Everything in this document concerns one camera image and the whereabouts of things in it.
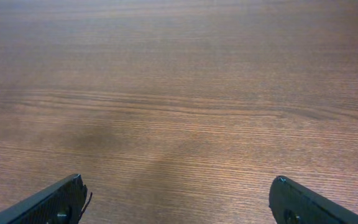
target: dark wood grain streak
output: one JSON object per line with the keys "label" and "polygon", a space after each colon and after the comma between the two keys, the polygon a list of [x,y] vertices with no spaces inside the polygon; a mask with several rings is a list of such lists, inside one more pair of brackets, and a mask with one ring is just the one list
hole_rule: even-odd
{"label": "dark wood grain streak", "polygon": [[0,211],[72,173],[82,223],[358,213],[358,1],[0,0]]}

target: wood grain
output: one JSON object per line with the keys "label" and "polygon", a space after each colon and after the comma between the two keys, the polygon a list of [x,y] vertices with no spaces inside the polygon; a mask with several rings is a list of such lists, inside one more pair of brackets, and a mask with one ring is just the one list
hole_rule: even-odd
{"label": "wood grain", "polygon": [[82,223],[358,213],[358,1],[0,0],[0,211],[72,173]]}

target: brown wood tabletop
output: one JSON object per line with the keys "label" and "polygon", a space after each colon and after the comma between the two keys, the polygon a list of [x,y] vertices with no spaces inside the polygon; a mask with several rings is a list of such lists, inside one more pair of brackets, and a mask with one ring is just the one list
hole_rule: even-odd
{"label": "brown wood tabletop", "polygon": [[72,173],[81,223],[358,213],[358,1],[0,0],[0,211]]}

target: wooden table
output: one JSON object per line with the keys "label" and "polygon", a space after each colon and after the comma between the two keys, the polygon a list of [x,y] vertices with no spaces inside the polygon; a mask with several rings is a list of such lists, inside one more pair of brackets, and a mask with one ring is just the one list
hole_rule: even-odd
{"label": "wooden table", "polygon": [[72,173],[81,223],[358,213],[358,1],[0,0],[0,211]]}

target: wooden surface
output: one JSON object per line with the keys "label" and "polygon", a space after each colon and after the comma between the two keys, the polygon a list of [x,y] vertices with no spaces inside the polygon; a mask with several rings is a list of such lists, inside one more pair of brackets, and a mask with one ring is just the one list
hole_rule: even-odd
{"label": "wooden surface", "polygon": [[72,173],[81,223],[358,213],[358,1],[0,1],[0,211]]}

